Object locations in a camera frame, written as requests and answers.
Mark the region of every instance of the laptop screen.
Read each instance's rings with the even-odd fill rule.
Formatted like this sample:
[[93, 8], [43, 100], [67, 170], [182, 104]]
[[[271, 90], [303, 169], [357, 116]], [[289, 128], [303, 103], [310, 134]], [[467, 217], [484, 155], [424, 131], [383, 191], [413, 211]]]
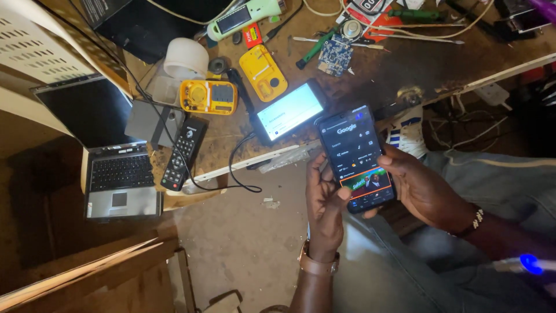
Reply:
[[131, 102], [103, 76], [50, 84], [33, 92], [87, 149], [144, 141], [123, 133]]

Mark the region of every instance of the wooden workbench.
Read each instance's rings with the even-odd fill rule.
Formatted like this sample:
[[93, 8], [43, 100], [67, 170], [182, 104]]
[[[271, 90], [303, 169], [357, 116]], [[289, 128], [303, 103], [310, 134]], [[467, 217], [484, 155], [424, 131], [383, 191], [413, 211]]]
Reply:
[[[286, 16], [291, 14], [300, 3], [301, 0], [288, 1], [289, 9]], [[310, 3], [320, 12], [333, 12], [339, 6], [336, 0], [310, 1]], [[472, 3], [473, 1], [469, 0], [461, 1], [464, 7], [470, 7]], [[484, 6], [479, 5], [475, 11], [480, 13], [482, 9]], [[485, 16], [485, 20], [490, 22], [497, 18], [498, 14], [494, 7]], [[320, 17], [303, 8], [275, 38], [266, 44], [267, 49], [273, 53], [272, 58], [288, 81], [288, 91], [297, 88], [308, 78], [316, 78], [326, 94], [336, 102], [333, 107], [326, 108], [328, 112], [348, 108], [355, 105], [354, 102], [364, 101], [375, 111], [377, 119], [384, 119], [409, 107], [430, 103], [454, 93], [466, 92], [556, 60], [556, 31], [552, 26], [546, 27], [544, 35], [536, 39], [513, 42], [513, 47], [496, 43], [492, 37], [474, 27], [456, 38], [465, 41], [463, 45], [387, 38], [380, 41], [380, 44], [391, 53], [354, 47], [354, 55], [350, 62], [354, 75], [344, 72], [341, 77], [330, 76], [316, 68], [316, 57], [304, 70], [299, 70], [295, 62], [312, 48], [313, 43], [289, 41], [288, 37], [291, 35], [310, 38], [316, 31], [328, 30], [335, 24], [334, 21], [335, 17]], [[259, 22], [259, 25], [263, 36], [277, 26], [267, 20]], [[456, 29], [436, 28], [415, 30], [415, 32], [447, 35], [456, 32]], [[230, 65], [237, 68], [242, 75], [239, 58], [246, 51], [244, 43], [233, 45], [231, 37], [208, 50], [211, 58], [226, 57]], [[138, 77], [142, 77], [150, 68], [129, 54], [126, 60]], [[269, 105], [259, 100], [245, 77], [244, 83], [257, 111]], [[411, 96], [410, 99], [416, 101], [407, 101], [408, 95]], [[231, 116], [209, 114], [198, 116], [209, 123], [195, 166], [195, 179], [202, 181], [227, 173], [231, 150], [252, 128], [242, 102]], [[312, 125], [305, 125], [294, 135], [279, 140], [271, 148], [262, 146], [257, 139], [250, 140], [237, 151], [233, 168], [238, 169], [270, 159], [316, 139], [317, 133]], [[154, 154], [152, 162], [155, 166], [153, 171], [155, 181], [160, 181], [169, 154], [170, 149], [167, 148]]]

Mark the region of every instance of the circuit board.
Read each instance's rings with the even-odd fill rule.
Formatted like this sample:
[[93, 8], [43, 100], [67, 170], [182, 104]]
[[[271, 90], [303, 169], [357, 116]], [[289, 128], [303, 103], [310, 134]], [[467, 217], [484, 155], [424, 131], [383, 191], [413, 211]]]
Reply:
[[319, 55], [318, 69], [334, 76], [341, 76], [348, 68], [353, 48], [341, 35], [334, 34], [324, 42]]

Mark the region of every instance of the white plastic container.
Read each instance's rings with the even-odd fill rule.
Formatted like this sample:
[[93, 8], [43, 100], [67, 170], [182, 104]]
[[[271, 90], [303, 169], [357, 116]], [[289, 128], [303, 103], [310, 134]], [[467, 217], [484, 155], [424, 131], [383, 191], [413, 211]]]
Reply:
[[180, 80], [171, 77], [155, 77], [152, 99], [156, 102], [180, 106], [180, 97], [178, 95], [180, 84]]
[[200, 43], [176, 38], [168, 45], [164, 71], [180, 81], [204, 80], [209, 70], [209, 53]]

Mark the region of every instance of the black box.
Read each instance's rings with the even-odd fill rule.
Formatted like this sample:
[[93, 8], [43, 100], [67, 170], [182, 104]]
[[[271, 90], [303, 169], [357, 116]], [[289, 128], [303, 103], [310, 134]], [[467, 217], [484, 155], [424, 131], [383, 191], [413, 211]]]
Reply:
[[[89, 23], [99, 34], [145, 63], [166, 55], [172, 39], [193, 38], [202, 29], [173, 16], [147, 0], [80, 0]], [[196, 21], [209, 21], [231, 0], [156, 0], [156, 3]]]

